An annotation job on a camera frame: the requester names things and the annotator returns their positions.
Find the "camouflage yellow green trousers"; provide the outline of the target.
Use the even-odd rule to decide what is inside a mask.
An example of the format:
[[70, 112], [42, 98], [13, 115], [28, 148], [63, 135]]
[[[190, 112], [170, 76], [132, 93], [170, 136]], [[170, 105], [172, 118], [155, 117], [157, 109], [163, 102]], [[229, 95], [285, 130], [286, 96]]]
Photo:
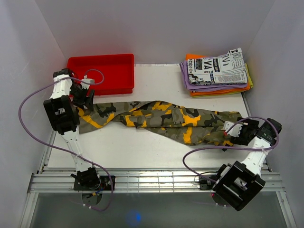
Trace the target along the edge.
[[93, 109], [79, 109], [80, 133], [89, 133], [110, 122], [145, 129], [184, 145], [211, 143], [232, 146], [224, 133], [224, 123], [242, 119], [239, 112], [218, 112], [186, 108], [165, 101], [98, 103]]

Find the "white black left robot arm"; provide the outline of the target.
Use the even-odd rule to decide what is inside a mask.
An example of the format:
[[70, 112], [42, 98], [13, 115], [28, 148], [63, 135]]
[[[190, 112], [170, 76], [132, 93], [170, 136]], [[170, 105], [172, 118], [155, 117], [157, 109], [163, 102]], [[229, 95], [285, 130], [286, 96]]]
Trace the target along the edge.
[[54, 88], [51, 97], [43, 102], [43, 106], [54, 131], [62, 136], [76, 167], [76, 174], [71, 176], [81, 186], [96, 190], [101, 185], [93, 164], [81, 159], [83, 150], [79, 141], [80, 109], [93, 110], [94, 90], [89, 87], [95, 81], [84, 78], [75, 82], [74, 72], [68, 68], [56, 71], [53, 74]]

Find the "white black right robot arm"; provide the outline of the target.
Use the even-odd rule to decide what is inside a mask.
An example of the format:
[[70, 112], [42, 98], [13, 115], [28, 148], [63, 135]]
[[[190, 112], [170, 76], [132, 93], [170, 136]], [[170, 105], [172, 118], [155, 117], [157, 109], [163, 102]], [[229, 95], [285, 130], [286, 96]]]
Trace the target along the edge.
[[265, 186], [261, 169], [268, 153], [277, 145], [282, 125], [274, 119], [259, 121], [238, 119], [224, 123], [224, 132], [231, 142], [245, 146], [248, 154], [243, 161], [224, 164], [214, 177], [212, 198], [216, 205], [242, 210]]

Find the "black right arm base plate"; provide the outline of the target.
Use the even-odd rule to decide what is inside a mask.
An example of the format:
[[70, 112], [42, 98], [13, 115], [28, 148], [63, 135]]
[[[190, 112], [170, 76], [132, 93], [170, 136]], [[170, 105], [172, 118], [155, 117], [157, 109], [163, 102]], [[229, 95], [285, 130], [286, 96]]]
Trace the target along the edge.
[[204, 174], [208, 179], [205, 179], [203, 177], [199, 177], [199, 189], [200, 190], [211, 190], [213, 188], [213, 185], [218, 180], [216, 174]]

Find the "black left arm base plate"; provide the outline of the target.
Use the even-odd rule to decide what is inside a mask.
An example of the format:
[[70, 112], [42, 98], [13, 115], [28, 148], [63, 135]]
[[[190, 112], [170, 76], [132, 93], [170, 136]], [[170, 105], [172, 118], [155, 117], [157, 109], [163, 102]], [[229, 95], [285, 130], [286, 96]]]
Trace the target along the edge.
[[115, 176], [111, 175], [111, 180], [106, 175], [99, 176], [99, 180], [81, 184], [79, 181], [74, 181], [73, 190], [77, 191], [98, 191], [115, 189]]

